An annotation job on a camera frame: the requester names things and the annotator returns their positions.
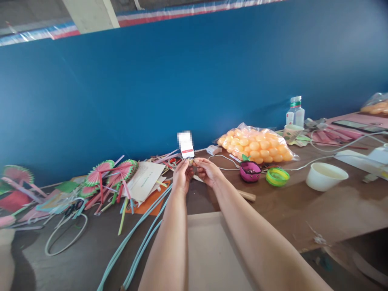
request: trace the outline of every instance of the plastic water bottle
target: plastic water bottle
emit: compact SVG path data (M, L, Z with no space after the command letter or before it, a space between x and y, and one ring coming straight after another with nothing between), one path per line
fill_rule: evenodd
M290 110L286 115L286 124L295 124L304 127L304 109L302 108L302 96L291 98Z

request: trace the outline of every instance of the white paper cup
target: white paper cup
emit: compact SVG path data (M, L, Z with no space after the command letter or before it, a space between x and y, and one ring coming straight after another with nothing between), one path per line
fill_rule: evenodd
M296 140L297 136L304 130L303 127L294 124L287 124L284 127L283 138L286 140L286 143L291 143Z
M324 192L348 177L348 173L341 168L326 163L314 163L308 172L306 184L314 190Z

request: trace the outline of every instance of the hand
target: hand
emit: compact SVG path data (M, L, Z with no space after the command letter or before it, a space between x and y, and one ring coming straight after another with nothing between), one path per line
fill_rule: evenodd
M210 187L213 187L217 181L225 177L221 170L208 159L195 158L194 166L198 167L198 177Z
M173 175L173 191L187 194L189 183L194 176L193 167L189 167L189 161L180 162Z

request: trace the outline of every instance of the table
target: table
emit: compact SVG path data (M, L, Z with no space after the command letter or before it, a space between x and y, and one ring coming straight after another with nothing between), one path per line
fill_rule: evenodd
M357 145L372 149L380 144L366 138ZM287 169L298 168L317 157L329 155L309 145L304 148L291 146L291 149L300 156L300 161L283 164ZM370 152L355 151L363 154ZM201 151L196 156L209 155ZM223 168L234 167L232 162L223 158L214 158L212 161ZM299 252L321 247L313 242L315 234L309 225L328 243L388 227L388 182L378 179L365 184L361 181L365 172L334 158L324 161L343 168L350 176L325 193L315 191L305 184L308 167L291 172L288 184L282 188L269 185L264 175L258 183L247 184L240 179L238 171L224 171L224 174L237 189L256 195L256 201L250 202L252 207ZM219 211L214 193L204 183L192 181L186 200L189 215ZM121 219L119 210L120 206L115 205L99 217L93 216L95 209L87 211L89 223L85 233L68 250L54 257L44 254L44 246L61 218L59 215L40 231L17 232L12 248L16 264L12 290L96 290L112 255L141 217L137 214L126 215L122 235L118 237ZM123 283L153 219L148 217L138 227L115 264L104 290L117 290ZM71 224L67 229L63 228L63 232L67 231L66 236L51 251L55 252L67 245L78 230ZM137 290L152 243L153 239L140 261L129 290Z

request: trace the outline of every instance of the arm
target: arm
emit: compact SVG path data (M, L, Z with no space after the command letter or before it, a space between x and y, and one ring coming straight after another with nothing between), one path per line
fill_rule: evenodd
M263 291L329 291L331 288L296 249L241 197L220 169L195 159L199 177L211 186L233 239Z
M139 291L181 291L188 286L186 194L192 168L186 160L174 172L173 188L163 215Z

